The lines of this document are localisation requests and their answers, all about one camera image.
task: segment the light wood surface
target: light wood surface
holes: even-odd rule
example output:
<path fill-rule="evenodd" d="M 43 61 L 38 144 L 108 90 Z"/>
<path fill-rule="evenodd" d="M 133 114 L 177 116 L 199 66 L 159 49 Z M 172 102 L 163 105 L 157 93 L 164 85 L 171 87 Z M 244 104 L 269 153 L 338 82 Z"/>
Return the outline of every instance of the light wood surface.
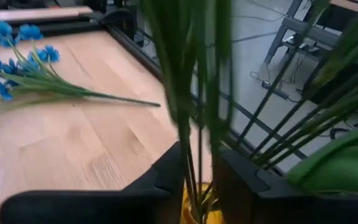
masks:
<path fill-rule="evenodd" d="M 0 114 L 0 203 L 30 189 L 122 189 L 143 174 L 178 138 L 163 86 L 105 32 L 51 37 L 66 80 L 113 95 L 156 101 L 161 108 L 110 101 L 69 101 Z M 21 42 L 27 52 L 29 42 Z M 0 59 L 14 57 L 0 47 Z M 196 158 L 197 132 L 191 145 Z M 204 181 L 209 181 L 206 148 Z"/>
<path fill-rule="evenodd" d="M 92 12 L 88 6 L 51 9 L 0 10 L 1 21 L 69 17 L 79 13 Z"/>
<path fill-rule="evenodd" d="M 331 0 L 331 4 L 358 12 L 358 3 L 355 2 L 351 2 L 348 0 Z"/>

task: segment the green leaf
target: green leaf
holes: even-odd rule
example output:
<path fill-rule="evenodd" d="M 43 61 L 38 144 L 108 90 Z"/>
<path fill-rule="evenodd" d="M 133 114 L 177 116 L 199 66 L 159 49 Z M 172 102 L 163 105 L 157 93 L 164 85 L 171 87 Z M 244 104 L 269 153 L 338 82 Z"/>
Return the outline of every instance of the green leaf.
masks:
<path fill-rule="evenodd" d="M 358 192 L 358 129 L 301 161 L 288 181 L 309 192 Z"/>

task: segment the desk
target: desk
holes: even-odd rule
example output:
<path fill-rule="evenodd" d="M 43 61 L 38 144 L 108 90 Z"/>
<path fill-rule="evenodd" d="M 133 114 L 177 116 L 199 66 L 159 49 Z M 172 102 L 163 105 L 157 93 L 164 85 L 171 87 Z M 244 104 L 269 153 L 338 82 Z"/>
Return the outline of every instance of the desk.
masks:
<path fill-rule="evenodd" d="M 0 20 L 16 21 L 26 19 L 70 17 L 86 12 L 92 12 L 92 9 L 89 7 L 65 7 L 58 9 L 1 10 Z"/>
<path fill-rule="evenodd" d="M 358 3 L 355 2 L 351 2 L 348 0 L 331 0 L 330 3 L 336 6 L 340 6 L 358 12 Z"/>
<path fill-rule="evenodd" d="M 302 0 L 293 0 L 291 6 L 289 7 L 286 17 L 284 17 L 283 22 L 276 34 L 276 37 L 274 38 L 267 55 L 265 57 L 264 63 L 269 64 L 272 60 L 273 56 L 275 55 L 277 49 L 284 45 L 283 38 L 285 33 L 288 29 L 295 31 L 296 33 L 300 33 L 305 28 L 305 23 L 302 24 L 302 21 L 299 21 L 298 19 L 295 19 L 294 16 L 296 12 L 298 11 L 300 4 L 302 3 Z M 339 7 L 343 7 L 355 12 L 358 12 L 358 4 L 354 2 L 350 2 L 348 0 L 331 0 L 331 4 Z M 306 14 L 304 21 L 307 21 L 311 17 L 311 10 L 309 9 L 308 13 Z M 330 46 L 333 46 L 333 43 L 335 43 L 337 39 L 337 35 L 331 34 L 325 30 L 321 30 L 320 28 L 314 27 L 313 30 L 311 30 L 310 33 L 315 32 L 317 35 L 311 36 L 310 33 L 308 34 L 308 37 L 311 39 L 322 42 L 324 44 L 328 44 Z"/>
<path fill-rule="evenodd" d="M 51 37 L 62 56 L 55 69 L 69 82 L 105 93 L 161 103 L 161 108 L 70 101 L 0 115 L 0 203 L 30 189 L 122 189 L 175 141 L 163 86 L 104 31 Z M 30 50 L 29 42 L 18 49 Z M 0 59 L 14 54 L 0 47 Z M 191 134 L 196 158 L 197 131 Z M 205 181 L 210 159 L 204 147 Z"/>

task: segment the floor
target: floor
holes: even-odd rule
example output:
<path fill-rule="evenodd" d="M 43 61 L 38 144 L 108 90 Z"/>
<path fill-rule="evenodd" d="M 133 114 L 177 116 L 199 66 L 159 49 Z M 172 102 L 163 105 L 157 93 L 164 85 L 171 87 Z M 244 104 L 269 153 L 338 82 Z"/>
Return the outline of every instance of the floor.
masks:
<path fill-rule="evenodd" d="M 267 51 L 272 43 L 276 31 L 280 27 L 284 13 L 290 7 L 292 0 L 234 0 L 233 5 L 233 23 L 234 30 L 232 34 L 233 49 L 234 49 L 234 71 L 237 72 L 238 87 L 236 101 L 253 113 L 262 98 L 266 94 L 266 89 L 261 87 L 261 81 L 251 77 L 250 72 L 260 73 L 259 78 L 262 80 L 269 80 L 266 68 L 262 65 Z M 310 2 L 304 0 L 296 14 L 296 18 L 302 19 L 308 8 Z M 151 56 L 155 56 L 154 47 L 152 43 L 145 47 L 144 50 Z M 270 72 L 270 81 L 272 82 L 282 66 L 282 58 L 285 54 L 286 48 L 281 47 L 275 54 L 273 60 L 268 65 Z M 286 84 L 282 86 L 282 90 L 290 95 L 293 100 L 299 100 L 300 94 L 296 91 L 297 88 L 302 89 L 303 84 L 313 71 L 317 63 L 309 58 L 304 59 L 304 55 L 299 55 L 300 59 L 298 71 L 296 72 L 295 84 Z M 296 70 L 296 61 L 298 55 L 292 61 L 290 68 L 285 75 L 286 79 Z M 291 110 L 295 103 L 289 100 L 284 100 L 276 95 L 272 95 L 266 104 L 265 108 L 259 115 L 259 119 L 267 124 L 270 128 L 274 128 L 278 122 Z M 301 118 L 306 116 L 316 105 L 312 102 L 307 102 L 299 111 L 293 116 L 291 120 L 279 131 L 283 135 Z M 241 132 L 249 119 L 241 113 L 236 113 L 236 118 L 233 122 L 233 128 L 237 132 Z M 265 137 L 267 133 L 256 125 L 253 125 L 246 136 L 246 139 L 253 145 L 257 146 Z M 305 155 L 310 155 L 321 146 L 330 142 L 329 137 L 317 137 L 309 144 L 305 145 L 301 152 Z M 275 140 L 271 140 L 267 146 L 273 144 Z M 290 156 L 278 165 L 278 168 L 284 172 L 298 163 L 300 159 L 296 156 Z"/>

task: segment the yellow vase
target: yellow vase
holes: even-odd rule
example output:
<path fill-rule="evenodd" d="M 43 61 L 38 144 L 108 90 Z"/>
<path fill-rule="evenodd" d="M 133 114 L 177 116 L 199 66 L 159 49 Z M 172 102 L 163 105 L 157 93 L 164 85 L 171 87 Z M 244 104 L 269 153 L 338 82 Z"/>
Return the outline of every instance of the yellow vase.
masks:
<path fill-rule="evenodd" d="M 203 184 L 203 190 L 206 190 L 208 185 Z M 180 224 L 199 224 L 191 215 L 190 199 L 188 198 L 186 187 L 183 189 Z M 222 212 L 220 210 L 209 212 L 207 224 L 224 224 Z"/>

